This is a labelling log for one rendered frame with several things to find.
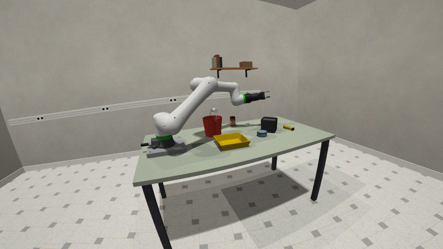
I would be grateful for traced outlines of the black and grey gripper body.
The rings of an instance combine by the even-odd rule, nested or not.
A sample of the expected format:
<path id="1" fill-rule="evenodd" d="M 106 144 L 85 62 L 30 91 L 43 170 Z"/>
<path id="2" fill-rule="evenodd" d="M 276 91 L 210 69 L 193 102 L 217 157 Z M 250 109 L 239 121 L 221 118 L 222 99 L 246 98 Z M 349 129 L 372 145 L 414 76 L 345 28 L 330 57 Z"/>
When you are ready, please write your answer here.
<path id="1" fill-rule="evenodd" d="M 265 99 L 264 92 L 253 93 L 253 94 L 249 94 L 247 92 L 247 94 L 244 94 L 244 95 L 245 95 L 246 103 L 251 103 L 252 101 Z"/>

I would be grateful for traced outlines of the yellow square tray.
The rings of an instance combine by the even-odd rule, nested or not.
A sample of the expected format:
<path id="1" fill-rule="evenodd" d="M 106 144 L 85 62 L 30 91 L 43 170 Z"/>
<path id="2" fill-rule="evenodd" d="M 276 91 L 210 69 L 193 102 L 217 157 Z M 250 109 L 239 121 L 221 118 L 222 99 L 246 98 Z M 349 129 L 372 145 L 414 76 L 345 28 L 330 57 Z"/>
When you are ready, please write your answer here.
<path id="1" fill-rule="evenodd" d="M 248 147 L 250 140 L 239 132 L 213 136 L 222 151 Z"/>

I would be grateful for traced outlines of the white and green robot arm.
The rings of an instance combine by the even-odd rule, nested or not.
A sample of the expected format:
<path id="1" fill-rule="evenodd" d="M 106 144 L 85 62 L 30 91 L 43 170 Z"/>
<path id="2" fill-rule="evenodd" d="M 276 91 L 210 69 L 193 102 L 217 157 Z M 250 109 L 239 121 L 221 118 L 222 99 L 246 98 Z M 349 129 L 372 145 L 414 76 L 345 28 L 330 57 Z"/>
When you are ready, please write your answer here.
<path id="1" fill-rule="evenodd" d="M 156 138 L 141 144 L 153 149 L 171 148 L 175 145 L 172 135 L 178 134 L 195 109 L 213 92 L 230 92 L 231 104 L 239 106 L 246 103 L 245 95 L 240 94 L 235 82 L 220 82 L 214 77 L 194 78 L 190 82 L 192 94 L 172 113 L 160 112 L 153 116 Z"/>

